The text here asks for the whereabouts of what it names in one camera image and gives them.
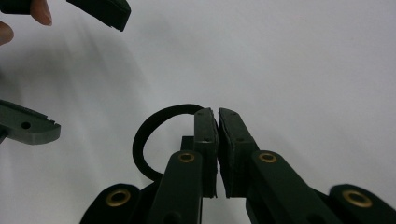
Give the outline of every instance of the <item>circular black band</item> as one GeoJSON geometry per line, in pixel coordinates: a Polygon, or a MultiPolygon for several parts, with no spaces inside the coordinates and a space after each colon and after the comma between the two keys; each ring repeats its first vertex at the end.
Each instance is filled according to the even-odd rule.
{"type": "Polygon", "coordinates": [[[134,136],[134,144],[132,146],[134,163],[143,175],[154,181],[163,176],[163,174],[153,170],[146,163],[143,156],[143,148],[149,139],[149,136],[168,119],[182,114],[193,115],[201,109],[203,109],[203,107],[199,105],[174,105],[158,111],[143,122],[142,126],[140,126],[134,136]]]}

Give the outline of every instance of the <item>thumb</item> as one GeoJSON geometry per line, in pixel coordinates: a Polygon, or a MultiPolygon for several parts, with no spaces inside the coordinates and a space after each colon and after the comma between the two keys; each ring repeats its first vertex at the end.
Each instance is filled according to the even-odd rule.
{"type": "Polygon", "coordinates": [[[0,21],[0,45],[4,45],[12,40],[14,32],[11,27],[0,21]]]}

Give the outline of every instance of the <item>white surface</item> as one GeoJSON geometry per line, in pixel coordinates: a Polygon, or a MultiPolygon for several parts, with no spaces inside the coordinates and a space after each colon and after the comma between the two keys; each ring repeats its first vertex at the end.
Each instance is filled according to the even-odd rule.
{"type": "MultiPolygon", "coordinates": [[[[53,26],[0,15],[0,98],[62,125],[44,146],[0,146],[0,223],[79,223],[103,189],[150,183],[134,166],[140,124],[170,105],[237,111],[261,149],[311,187],[361,186],[396,207],[394,1],[129,1],[123,33],[65,1],[53,26]]],[[[148,141],[163,171],[192,134],[175,118],[148,141]]],[[[204,200],[203,223],[248,223],[243,200],[204,200]]]]}

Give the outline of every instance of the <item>black plastic part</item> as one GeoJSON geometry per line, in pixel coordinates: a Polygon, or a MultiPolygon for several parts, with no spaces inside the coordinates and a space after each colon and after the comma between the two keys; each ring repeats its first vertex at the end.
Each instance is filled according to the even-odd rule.
{"type": "Polygon", "coordinates": [[[266,207],[277,224],[342,223],[330,208],[309,188],[286,161],[271,151],[251,154],[251,186],[247,201],[251,220],[268,220],[265,213],[252,209],[254,203],[266,207]]]}
{"type": "Polygon", "coordinates": [[[67,0],[102,23],[123,31],[131,15],[126,0],[67,0]]]}
{"type": "Polygon", "coordinates": [[[0,100],[0,135],[28,144],[39,145],[59,138],[61,125],[34,110],[0,100]]]}
{"type": "Polygon", "coordinates": [[[0,0],[0,10],[5,14],[30,14],[32,0],[0,0]]]}
{"type": "Polygon", "coordinates": [[[158,111],[146,119],[137,130],[134,136],[134,143],[132,146],[132,155],[134,157],[134,164],[139,171],[147,178],[155,181],[160,179],[163,174],[153,170],[146,162],[143,156],[143,149],[149,136],[170,118],[182,114],[195,114],[198,110],[203,109],[199,105],[174,105],[158,111]]]}
{"type": "Polygon", "coordinates": [[[366,189],[353,185],[334,186],[329,201],[345,223],[396,223],[395,210],[366,189]]]}
{"type": "Polygon", "coordinates": [[[194,114],[193,150],[204,157],[204,197],[216,197],[218,173],[218,126],[213,111],[205,108],[194,114]]]}
{"type": "Polygon", "coordinates": [[[138,205],[139,194],[137,187],[126,184],[117,184],[103,190],[88,208],[80,224],[131,223],[138,205]],[[123,192],[130,194],[129,199],[125,203],[117,203],[117,201],[125,199],[122,198],[126,197],[125,194],[122,194],[123,192]]]}
{"type": "Polygon", "coordinates": [[[202,156],[183,150],[166,167],[147,224],[199,224],[202,213],[202,156]]]}
{"type": "Polygon", "coordinates": [[[259,150],[238,113],[219,110],[219,163],[226,197],[246,197],[248,193],[248,161],[259,150]]]}

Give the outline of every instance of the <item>hole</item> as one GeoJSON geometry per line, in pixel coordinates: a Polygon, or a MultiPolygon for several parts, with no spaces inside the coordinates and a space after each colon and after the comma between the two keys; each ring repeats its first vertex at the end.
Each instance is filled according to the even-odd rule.
{"type": "Polygon", "coordinates": [[[260,154],[259,159],[265,162],[276,162],[276,156],[269,152],[263,152],[260,154]]]}
{"type": "Polygon", "coordinates": [[[317,214],[310,215],[306,220],[312,224],[326,224],[326,221],[323,219],[323,217],[317,214]]]}
{"type": "Polygon", "coordinates": [[[32,125],[31,125],[29,122],[24,122],[24,123],[21,125],[21,127],[22,127],[23,129],[30,129],[31,126],[32,126],[32,125]]]}
{"type": "Polygon", "coordinates": [[[127,203],[131,199],[131,193],[128,189],[116,189],[106,197],[106,203],[110,207],[118,207],[127,203]]]}
{"type": "Polygon", "coordinates": [[[368,208],[373,205],[373,202],[367,196],[354,189],[344,190],[343,196],[349,203],[358,207],[368,208]]]}
{"type": "Polygon", "coordinates": [[[181,216],[176,212],[170,212],[163,218],[163,224],[178,224],[180,222],[181,216]]]}
{"type": "Polygon", "coordinates": [[[194,155],[190,153],[183,153],[178,155],[178,159],[182,162],[191,162],[194,160],[194,155]]]}

